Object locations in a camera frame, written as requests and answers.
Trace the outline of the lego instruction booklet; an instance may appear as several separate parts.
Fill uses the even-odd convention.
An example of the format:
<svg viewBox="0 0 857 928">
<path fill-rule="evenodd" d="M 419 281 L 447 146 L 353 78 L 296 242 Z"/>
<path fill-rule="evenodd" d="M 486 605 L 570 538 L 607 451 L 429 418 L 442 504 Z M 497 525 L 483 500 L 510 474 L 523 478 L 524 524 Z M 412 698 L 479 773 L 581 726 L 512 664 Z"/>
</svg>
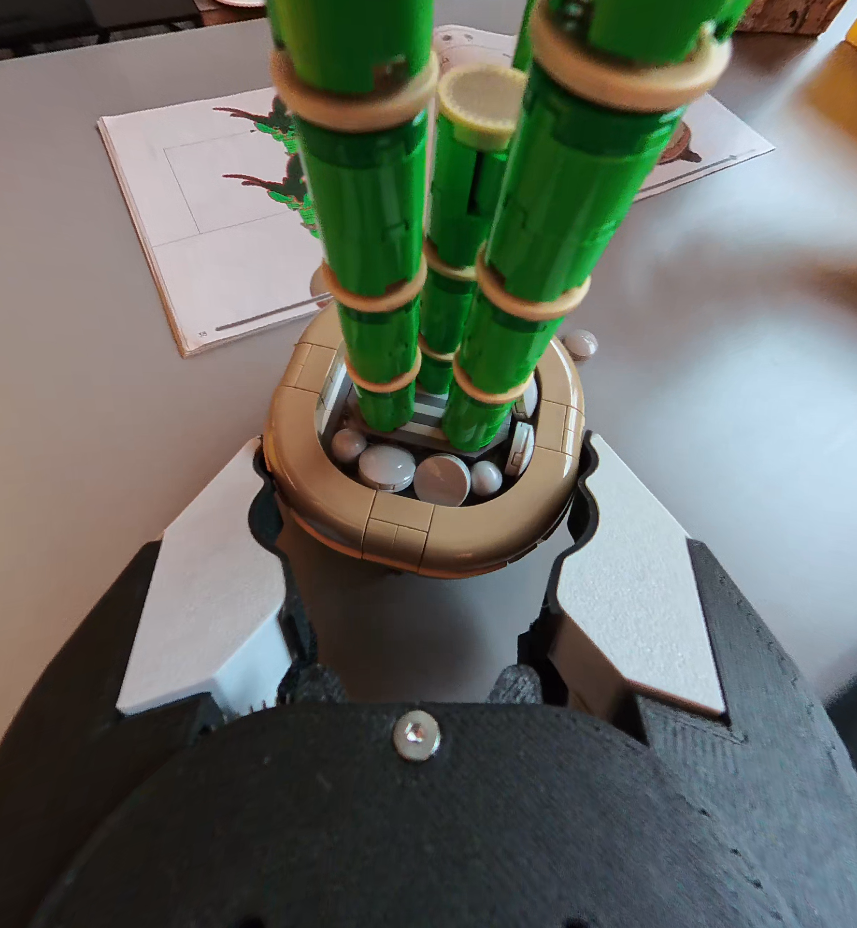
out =
<svg viewBox="0 0 857 928">
<path fill-rule="evenodd" d="M 674 128 L 724 72 L 737 3 L 534 4 L 530 71 L 481 68 L 492 115 L 439 80 L 432 2 L 269 2 L 264 113 L 183 104 L 99 122 L 181 343 L 422 292 L 424 244 L 503 306 L 583 297 Z"/>
</svg>

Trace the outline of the black office chair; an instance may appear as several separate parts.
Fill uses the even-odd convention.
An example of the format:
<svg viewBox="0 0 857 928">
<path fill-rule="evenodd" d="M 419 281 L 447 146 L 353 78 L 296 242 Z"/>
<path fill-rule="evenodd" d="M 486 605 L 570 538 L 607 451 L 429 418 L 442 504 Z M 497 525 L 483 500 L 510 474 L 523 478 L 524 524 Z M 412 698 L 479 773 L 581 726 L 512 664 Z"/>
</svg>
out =
<svg viewBox="0 0 857 928">
<path fill-rule="evenodd" d="M 0 1 L 0 60 L 265 17 L 254 1 Z"/>
</svg>

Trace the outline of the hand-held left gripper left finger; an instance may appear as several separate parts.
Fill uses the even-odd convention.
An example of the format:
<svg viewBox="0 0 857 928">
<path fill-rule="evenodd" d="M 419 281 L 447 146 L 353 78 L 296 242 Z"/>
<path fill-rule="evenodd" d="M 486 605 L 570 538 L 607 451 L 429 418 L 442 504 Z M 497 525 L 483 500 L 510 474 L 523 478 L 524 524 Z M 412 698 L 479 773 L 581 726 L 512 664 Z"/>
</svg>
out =
<svg viewBox="0 0 857 928">
<path fill-rule="evenodd" d="M 164 530 L 116 702 L 124 715 L 210 695 L 226 718 L 289 702 L 317 639 L 285 551 L 260 438 Z"/>
</svg>

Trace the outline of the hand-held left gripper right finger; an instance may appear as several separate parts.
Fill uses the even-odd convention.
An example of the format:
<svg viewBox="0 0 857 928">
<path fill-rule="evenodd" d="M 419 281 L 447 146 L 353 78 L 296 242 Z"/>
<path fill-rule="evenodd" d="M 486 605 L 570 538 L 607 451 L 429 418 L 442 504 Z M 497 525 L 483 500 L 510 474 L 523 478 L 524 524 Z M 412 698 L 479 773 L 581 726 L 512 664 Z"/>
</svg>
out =
<svg viewBox="0 0 857 928">
<path fill-rule="evenodd" d="M 724 719 L 690 536 L 595 433 L 584 438 L 567 528 L 541 613 L 518 640 L 542 702 L 612 720 L 640 696 Z"/>
</svg>

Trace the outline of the black lego set box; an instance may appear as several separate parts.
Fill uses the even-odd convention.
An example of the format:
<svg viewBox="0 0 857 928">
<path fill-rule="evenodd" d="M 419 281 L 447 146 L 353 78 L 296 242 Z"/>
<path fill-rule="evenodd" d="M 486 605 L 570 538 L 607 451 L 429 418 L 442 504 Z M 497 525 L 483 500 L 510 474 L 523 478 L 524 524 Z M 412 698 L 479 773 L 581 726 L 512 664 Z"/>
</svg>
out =
<svg viewBox="0 0 857 928">
<path fill-rule="evenodd" d="M 840 1 L 752 1 L 735 32 L 784 35 L 823 34 L 847 2 Z"/>
</svg>

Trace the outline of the green lego bamboo plant model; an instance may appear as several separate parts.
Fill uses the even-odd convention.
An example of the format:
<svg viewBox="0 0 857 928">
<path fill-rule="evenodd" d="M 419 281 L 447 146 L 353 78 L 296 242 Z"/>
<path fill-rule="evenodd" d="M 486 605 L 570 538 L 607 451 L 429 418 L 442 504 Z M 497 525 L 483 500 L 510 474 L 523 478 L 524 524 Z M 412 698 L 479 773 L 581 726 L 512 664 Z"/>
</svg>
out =
<svg viewBox="0 0 857 928">
<path fill-rule="evenodd" d="M 557 527 L 585 406 L 555 333 L 747 6 L 527 2 L 513 66 L 443 71 L 432 2 L 268 3 L 328 302 L 262 447 L 310 536 L 460 578 Z"/>
</svg>

